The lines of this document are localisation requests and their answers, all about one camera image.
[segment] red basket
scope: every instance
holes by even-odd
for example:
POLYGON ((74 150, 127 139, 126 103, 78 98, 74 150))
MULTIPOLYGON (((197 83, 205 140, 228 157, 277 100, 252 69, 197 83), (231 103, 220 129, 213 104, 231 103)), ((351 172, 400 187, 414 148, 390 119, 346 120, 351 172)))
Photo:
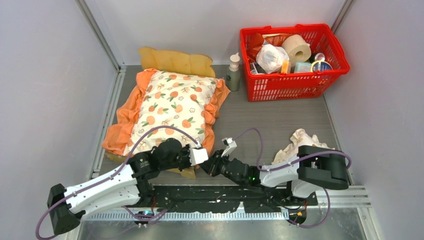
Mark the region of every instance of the red basket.
POLYGON ((240 38, 247 98, 250 102, 316 98, 321 96, 340 75, 347 74, 350 69, 339 41, 326 24, 243 28, 240 30, 240 38), (331 65, 332 70, 253 75, 249 69, 246 49, 255 33, 299 34, 310 44, 312 53, 325 55, 325 61, 331 65))

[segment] toilet paper roll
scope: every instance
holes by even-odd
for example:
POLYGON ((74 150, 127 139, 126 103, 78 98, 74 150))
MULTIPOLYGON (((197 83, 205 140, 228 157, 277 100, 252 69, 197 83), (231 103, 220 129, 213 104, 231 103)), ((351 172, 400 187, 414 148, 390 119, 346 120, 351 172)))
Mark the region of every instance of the toilet paper roll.
POLYGON ((309 44, 298 34, 289 36, 282 43, 282 48, 287 52, 292 66, 298 62, 303 63, 311 57, 309 44))

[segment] bottle cap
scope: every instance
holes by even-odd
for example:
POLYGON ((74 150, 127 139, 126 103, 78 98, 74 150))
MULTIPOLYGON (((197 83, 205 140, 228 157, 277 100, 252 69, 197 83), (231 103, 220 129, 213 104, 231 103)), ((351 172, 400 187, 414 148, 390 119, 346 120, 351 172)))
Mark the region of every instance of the bottle cap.
POLYGON ((229 64, 229 69, 231 71, 239 70, 239 62, 240 62, 239 53, 237 52, 236 54, 231 55, 231 57, 229 57, 229 60, 231 61, 231 63, 229 64))

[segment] wooden floor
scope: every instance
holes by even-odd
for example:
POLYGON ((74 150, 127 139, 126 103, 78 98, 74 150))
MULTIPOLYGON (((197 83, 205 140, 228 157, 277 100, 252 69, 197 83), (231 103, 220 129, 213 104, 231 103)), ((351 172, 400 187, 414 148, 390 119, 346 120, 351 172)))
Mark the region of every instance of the wooden floor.
MULTIPOLYGON (((228 65, 213 65, 217 78, 224 78, 228 65)), ((127 100, 136 86, 136 74, 140 66, 128 66, 118 100, 118 107, 127 100)), ((240 89, 231 92, 220 109, 220 117, 213 125, 215 133, 215 150, 224 147, 222 138, 235 137, 245 129, 256 127, 263 137, 262 164, 270 164, 275 154, 290 144, 289 138, 295 130, 303 128, 309 135, 317 135, 322 143, 337 148, 329 115, 323 97, 293 100, 277 100, 249 102, 244 80, 240 89)), ((255 165, 260 151, 260 141, 256 132, 251 131, 237 140, 237 148, 231 157, 244 163, 255 165)), ((108 158, 103 160, 100 173, 104 174, 119 163, 108 158)), ((153 184, 177 185, 233 185, 233 182, 222 177, 209 177, 201 169, 196 170, 196 179, 183 178, 177 173, 163 171, 159 177, 152 179, 153 184)))

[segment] orange fabric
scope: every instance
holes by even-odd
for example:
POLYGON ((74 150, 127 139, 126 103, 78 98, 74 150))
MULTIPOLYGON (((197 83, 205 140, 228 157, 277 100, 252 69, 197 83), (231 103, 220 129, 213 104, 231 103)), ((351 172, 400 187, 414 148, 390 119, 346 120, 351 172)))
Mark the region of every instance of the orange fabric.
MULTIPOLYGON (((116 111, 117 124, 110 126, 107 129, 106 137, 101 146, 107 151, 123 155, 125 146, 131 146, 133 143, 130 140, 131 132, 134 124, 139 119, 139 112, 142 106, 146 88, 158 70, 150 68, 139 72, 136 76, 137 86, 134 87, 125 104, 116 111)), ((205 120, 204 141, 203 147, 210 155, 214 149, 215 135, 212 130, 212 125, 215 123, 215 118, 219 115, 218 111, 224 100, 230 93, 223 79, 216 79, 216 89, 210 99, 209 104, 204 105, 202 116, 205 120)))

